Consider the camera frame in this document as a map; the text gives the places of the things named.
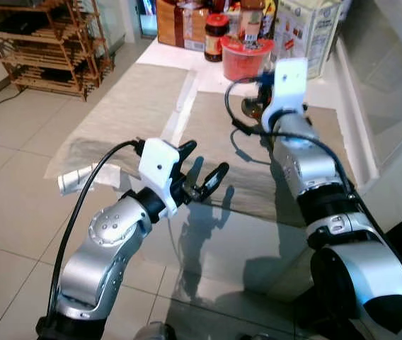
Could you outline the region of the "red lidded plastic container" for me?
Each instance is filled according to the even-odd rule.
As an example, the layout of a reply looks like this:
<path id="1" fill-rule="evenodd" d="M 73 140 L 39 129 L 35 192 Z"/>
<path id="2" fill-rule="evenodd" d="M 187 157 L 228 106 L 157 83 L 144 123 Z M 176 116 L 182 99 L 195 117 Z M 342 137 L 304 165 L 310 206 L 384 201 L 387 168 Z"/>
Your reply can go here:
<path id="1" fill-rule="evenodd" d="M 219 39 L 222 46 L 223 74 L 227 80 L 236 81 L 256 77 L 273 49 L 270 39 L 258 39 L 247 48 L 242 41 L 224 36 Z"/>

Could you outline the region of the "wooden slatted rack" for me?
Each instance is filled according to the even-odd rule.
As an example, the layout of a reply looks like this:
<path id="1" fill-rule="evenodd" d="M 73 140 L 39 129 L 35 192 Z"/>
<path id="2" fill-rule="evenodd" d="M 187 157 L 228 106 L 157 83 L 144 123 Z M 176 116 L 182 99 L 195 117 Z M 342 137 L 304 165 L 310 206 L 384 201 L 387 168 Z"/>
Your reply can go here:
<path id="1" fill-rule="evenodd" d="M 0 62 L 19 90 L 82 100 L 115 68 L 97 0 L 0 0 Z"/>

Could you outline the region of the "dark sauce jar red lid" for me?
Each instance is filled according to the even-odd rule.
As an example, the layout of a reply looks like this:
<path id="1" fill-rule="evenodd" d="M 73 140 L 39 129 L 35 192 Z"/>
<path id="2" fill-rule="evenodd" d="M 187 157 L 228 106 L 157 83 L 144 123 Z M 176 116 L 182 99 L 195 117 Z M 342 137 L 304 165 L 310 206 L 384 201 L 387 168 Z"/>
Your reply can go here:
<path id="1" fill-rule="evenodd" d="M 227 35 L 229 17 L 223 13 L 211 13 L 205 20 L 204 56 L 208 62 L 222 61 L 221 39 Z"/>

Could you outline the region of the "white crumpled napkin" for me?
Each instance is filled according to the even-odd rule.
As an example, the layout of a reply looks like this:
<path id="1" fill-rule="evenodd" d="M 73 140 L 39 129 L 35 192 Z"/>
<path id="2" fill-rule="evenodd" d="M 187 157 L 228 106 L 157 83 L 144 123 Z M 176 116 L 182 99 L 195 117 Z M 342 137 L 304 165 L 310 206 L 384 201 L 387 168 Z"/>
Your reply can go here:
<path id="1" fill-rule="evenodd" d="M 59 187 L 59 194 L 62 196 L 79 192 L 87 182 L 88 177 L 91 173 L 98 168 L 98 163 L 93 163 L 88 167 L 82 169 L 75 169 L 69 173 L 59 175 L 57 178 L 57 183 Z M 98 174 L 94 177 L 92 181 L 91 190 L 96 185 L 107 185 L 114 188 L 120 187 L 121 182 L 121 168 L 116 165 L 105 164 L 98 169 Z"/>

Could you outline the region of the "white and green carton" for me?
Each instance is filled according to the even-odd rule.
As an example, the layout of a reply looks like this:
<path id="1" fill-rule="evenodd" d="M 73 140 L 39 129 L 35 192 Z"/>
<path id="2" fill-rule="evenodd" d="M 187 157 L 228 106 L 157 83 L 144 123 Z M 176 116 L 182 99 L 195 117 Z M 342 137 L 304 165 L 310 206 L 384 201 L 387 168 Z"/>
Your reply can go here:
<path id="1" fill-rule="evenodd" d="M 276 59 L 305 57 L 307 77 L 321 76 L 341 10 L 341 0 L 278 0 L 273 23 Z"/>

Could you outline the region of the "brown sauce bottle with label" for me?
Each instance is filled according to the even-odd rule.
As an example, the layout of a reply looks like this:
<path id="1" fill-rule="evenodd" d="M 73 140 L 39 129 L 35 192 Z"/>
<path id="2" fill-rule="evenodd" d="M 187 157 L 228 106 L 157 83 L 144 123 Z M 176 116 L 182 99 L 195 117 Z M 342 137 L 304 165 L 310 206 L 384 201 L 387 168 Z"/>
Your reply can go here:
<path id="1" fill-rule="evenodd" d="M 239 37 L 244 48 L 256 49 L 256 43 L 260 32 L 260 23 L 265 12 L 265 0 L 240 0 L 241 17 Z"/>

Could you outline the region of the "beige woven placemat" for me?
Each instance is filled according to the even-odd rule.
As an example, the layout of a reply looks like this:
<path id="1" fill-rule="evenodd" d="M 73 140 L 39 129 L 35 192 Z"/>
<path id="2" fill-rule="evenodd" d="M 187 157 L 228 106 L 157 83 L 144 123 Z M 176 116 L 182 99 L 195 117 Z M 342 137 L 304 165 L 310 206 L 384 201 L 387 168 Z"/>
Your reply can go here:
<path id="1" fill-rule="evenodd" d="M 126 140 L 161 138 L 178 145 L 176 120 L 196 84 L 196 71 L 131 65 L 59 146 L 45 178 L 88 167 Z"/>
<path id="2" fill-rule="evenodd" d="M 223 96 L 223 93 L 197 93 L 179 142 L 195 140 L 198 146 L 183 171 L 195 167 L 195 159 L 201 157 L 199 177 L 204 178 L 216 165 L 226 162 L 230 169 L 224 182 L 203 204 L 301 229 L 304 218 L 289 194 L 283 171 L 271 165 L 270 142 L 238 132 L 224 109 Z M 168 124 L 175 107 L 176 95 L 165 97 L 160 105 L 147 111 L 153 115 L 142 126 L 150 132 L 136 132 L 136 136 L 168 138 Z M 344 166 L 349 165 L 336 111 L 314 106 L 307 116 L 321 135 L 326 133 L 325 145 L 334 148 Z"/>

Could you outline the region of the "brown cardboard food box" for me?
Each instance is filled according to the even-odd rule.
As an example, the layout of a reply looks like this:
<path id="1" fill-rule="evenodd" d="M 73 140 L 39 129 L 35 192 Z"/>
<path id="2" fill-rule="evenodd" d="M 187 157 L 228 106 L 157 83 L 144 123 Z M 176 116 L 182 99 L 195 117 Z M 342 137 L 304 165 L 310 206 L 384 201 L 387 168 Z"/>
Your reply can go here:
<path id="1" fill-rule="evenodd" d="M 155 0 L 155 4 L 160 43 L 204 51 L 209 9 L 200 0 Z"/>

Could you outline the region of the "grey robot left foot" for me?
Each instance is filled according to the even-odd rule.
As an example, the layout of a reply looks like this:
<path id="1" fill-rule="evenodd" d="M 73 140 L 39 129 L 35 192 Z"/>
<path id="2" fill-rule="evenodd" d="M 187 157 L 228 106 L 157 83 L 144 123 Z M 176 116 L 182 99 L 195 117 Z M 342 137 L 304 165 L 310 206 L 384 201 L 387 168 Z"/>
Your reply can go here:
<path id="1" fill-rule="evenodd" d="M 177 340 L 172 326 L 163 322 L 151 322 L 136 331 L 133 340 Z"/>

